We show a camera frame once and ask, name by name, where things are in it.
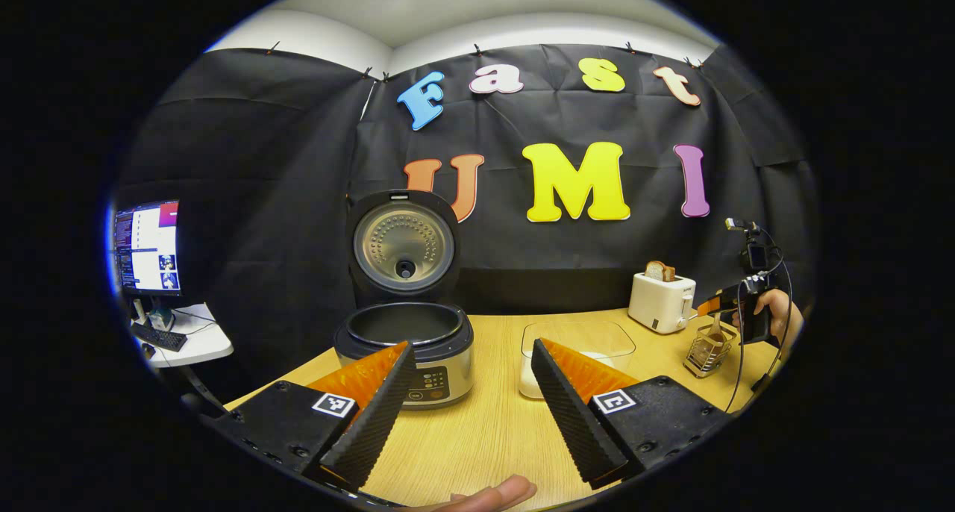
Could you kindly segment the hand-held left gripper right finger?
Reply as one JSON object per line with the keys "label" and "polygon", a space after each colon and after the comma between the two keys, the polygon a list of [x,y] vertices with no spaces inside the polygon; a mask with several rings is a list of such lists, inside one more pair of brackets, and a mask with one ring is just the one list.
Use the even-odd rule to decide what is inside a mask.
{"label": "hand-held left gripper right finger", "polygon": [[671,462],[731,421],[666,375],[637,381],[536,339],[531,368],[583,481],[597,490]]}

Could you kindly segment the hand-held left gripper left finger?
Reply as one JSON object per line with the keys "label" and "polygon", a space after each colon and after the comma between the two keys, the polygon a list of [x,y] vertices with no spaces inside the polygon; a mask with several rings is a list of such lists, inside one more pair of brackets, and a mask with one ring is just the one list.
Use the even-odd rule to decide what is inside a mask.
{"label": "hand-held left gripper left finger", "polygon": [[378,461],[415,369],[405,341],[307,386],[276,381],[237,409],[201,419],[283,471],[355,491]]}

